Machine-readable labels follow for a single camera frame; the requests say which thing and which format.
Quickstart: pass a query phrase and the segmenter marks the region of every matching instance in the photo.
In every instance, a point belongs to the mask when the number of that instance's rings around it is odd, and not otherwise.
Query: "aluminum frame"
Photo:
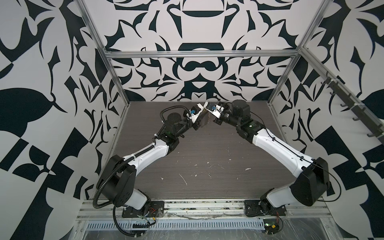
[[[100,35],[97,32],[97,29],[92,21],[91,15],[87,9],[87,6],[84,2],[84,0],[75,0],[76,5],[81,13],[81,17],[87,26],[89,33],[92,37],[92,40],[94,41],[97,50],[99,51],[99,54],[101,56],[101,59],[104,62],[105,67],[107,68],[108,72],[111,74],[112,81],[115,84],[116,88],[118,89],[118,92],[123,99],[126,106],[129,104],[129,99],[127,95],[125,94],[125,91],[121,85],[120,78],[117,76],[115,69],[113,68],[110,60],[106,57],[105,51],[104,51],[104,45],[100,39]]]
[[[206,51],[106,51],[107,58],[201,58],[295,56],[297,50],[206,50]]]
[[[249,199],[152,199],[152,201],[164,201],[164,219],[185,219],[185,218],[217,218],[217,219],[237,219],[245,218],[244,200],[259,200],[259,198]],[[121,217],[124,207],[116,208],[118,219]],[[318,217],[332,218],[329,209],[324,202],[315,202],[312,207],[304,206],[296,202],[286,205],[286,216],[290,218]],[[101,209],[94,209],[92,200],[85,200],[77,216],[80,220],[111,220],[112,207],[106,206]],[[269,219],[275,216],[258,216],[258,218]]]
[[[307,48],[301,47],[299,54],[309,63],[310,66],[325,80],[328,77],[337,79],[337,77],[324,65],[321,61],[313,55]]]
[[[310,41],[311,37],[313,36],[313,33],[315,32],[315,30],[320,25],[321,21],[324,18],[325,12],[327,11],[329,5],[332,2],[333,2],[333,0],[323,0],[321,2],[319,9],[317,10],[315,16],[313,17],[311,23],[309,24],[309,26],[305,32],[303,38],[301,39],[299,45],[297,46],[297,48],[296,48],[297,50],[299,50],[303,46],[306,46],[307,43]],[[292,72],[292,70],[296,66],[297,62],[299,61],[299,58],[300,58],[299,53],[295,57],[291,58],[291,61],[288,63],[282,76],[278,80],[276,87],[273,89],[273,92],[268,99],[268,103],[272,104],[273,101],[277,98],[283,85],[287,81],[289,74]]]
[[[280,124],[279,119],[277,118],[278,115],[277,115],[277,113],[276,113],[276,110],[275,110],[274,106],[268,104],[268,107],[269,107],[269,110],[270,110],[271,113],[272,113],[273,120],[275,121],[275,123],[276,123],[276,125],[277,125],[277,129],[279,130],[279,133],[280,133],[280,135],[281,135],[281,139],[282,139],[285,143],[289,144],[289,143],[288,143],[288,140],[287,140],[287,137],[285,136],[285,133],[284,133],[284,131],[283,131],[283,127],[282,127],[282,125]]]

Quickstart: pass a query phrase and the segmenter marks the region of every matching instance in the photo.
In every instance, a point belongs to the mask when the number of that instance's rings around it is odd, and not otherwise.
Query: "patterned backdrop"
[[[109,51],[296,49],[320,0],[86,0]],[[289,57],[114,59],[129,100],[267,100]]]
[[[72,0],[0,5],[1,239],[68,239],[124,102]]]
[[[335,0],[308,44],[312,51],[379,118],[384,119],[384,3]],[[323,79],[301,58],[274,102],[288,141],[327,160],[341,183],[327,203],[344,238],[384,238],[384,146],[370,134]],[[332,187],[325,200],[335,199]]]

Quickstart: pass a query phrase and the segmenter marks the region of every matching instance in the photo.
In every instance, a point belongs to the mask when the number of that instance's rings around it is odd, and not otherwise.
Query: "white paint speck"
[[[181,174],[179,174],[180,177],[184,180],[185,184],[188,186],[187,182],[185,181],[185,179],[183,178],[183,176],[181,176]]]

